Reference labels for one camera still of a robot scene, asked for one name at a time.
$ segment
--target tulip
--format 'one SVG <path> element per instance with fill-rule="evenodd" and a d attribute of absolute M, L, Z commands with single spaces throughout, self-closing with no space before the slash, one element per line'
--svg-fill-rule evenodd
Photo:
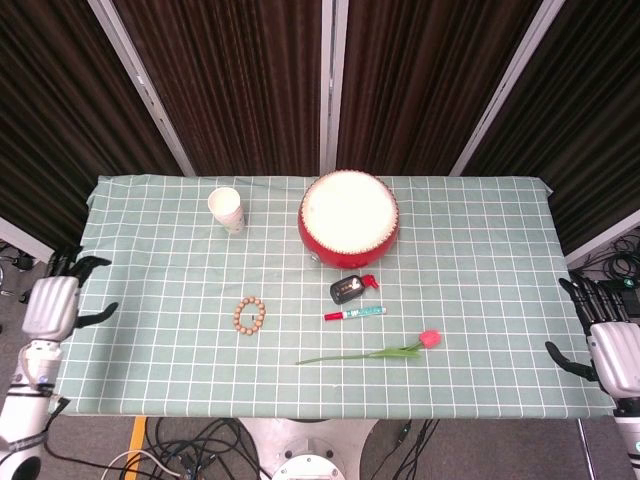
<path fill-rule="evenodd" d="M 437 330 L 427 330 L 420 334 L 420 341 L 409 347 L 385 348 L 376 352 L 364 353 L 361 355 L 338 355 L 334 357 L 319 357 L 310 360 L 296 362 L 296 365 L 306 365 L 307 363 L 321 362 L 323 360 L 356 360 L 360 358 L 418 358 L 418 350 L 423 348 L 433 348 L 440 343 L 440 332 Z"/>

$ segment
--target red marker cap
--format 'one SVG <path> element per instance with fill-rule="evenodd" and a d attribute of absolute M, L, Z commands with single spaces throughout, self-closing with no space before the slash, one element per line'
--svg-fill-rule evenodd
<path fill-rule="evenodd" d="M 327 313 L 324 316 L 325 320 L 342 320 L 342 318 L 342 312 Z"/>

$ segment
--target mechanical hand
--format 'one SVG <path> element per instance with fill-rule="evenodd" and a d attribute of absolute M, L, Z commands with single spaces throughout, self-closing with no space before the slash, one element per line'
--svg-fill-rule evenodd
<path fill-rule="evenodd" d="M 78 317 L 82 284 L 98 266 L 111 262 L 87 256 L 77 262 L 79 249 L 56 253 L 48 276 L 38 280 L 26 296 L 22 330 L 31 342 L 20 350 L 18 366 L 0 415 L 0 479 L 32 480 L 40 473 L 42 444 L 50 422 L 69 403 L 54 395 L 62 350 L 60 342 L 73 332 L 107 320 L 118 307 L 110 304 L 96 315 Z M 58 399 L 49 415 L 51 397 Z"/>
<path fill-rule="evenodd" d="M 545 346 L 560 368 L 598 381 L 613 398 L 613 415 L 640 480 L 640 326 L 629 321 L 617 292 L 575 273 L 570 276 L 571 281 L 560 279 L 560 285 L 575 304 L 592 364 L 570 361 L 552 342 Z"/>

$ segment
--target paper cup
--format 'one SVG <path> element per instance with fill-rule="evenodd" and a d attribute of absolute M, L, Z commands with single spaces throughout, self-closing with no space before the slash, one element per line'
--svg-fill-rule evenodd
<path fill-rule="evenodd" d="M 240 194 L 229 187 L 215 189 L 209 195 L 209 210 L 229 233 L 239 233 L 244 229 L 244 210 Z"/>

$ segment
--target dark brown curtain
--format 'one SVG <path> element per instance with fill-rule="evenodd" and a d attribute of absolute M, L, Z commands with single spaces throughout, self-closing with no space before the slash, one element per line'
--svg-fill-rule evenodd
<path fill-rule="evenodd" d="M 640 3 L 567 2 L 464 175 L 541 177 L 565 253 L 640 209 Z"/>
<path fill-rule="evenodd" d="M 339 168 L 448 175 L 538 0 L 351 0 Z"/>
<path fill-rule="evenodd" d="M 320 0 L 115 4 L 199 175 L 317 174 Z"/>
<path fill-rule="evenodd" d="M 76 243 L 98 175 L 181 172 L 84 1 L 0 8 L 0 216 Z"/>

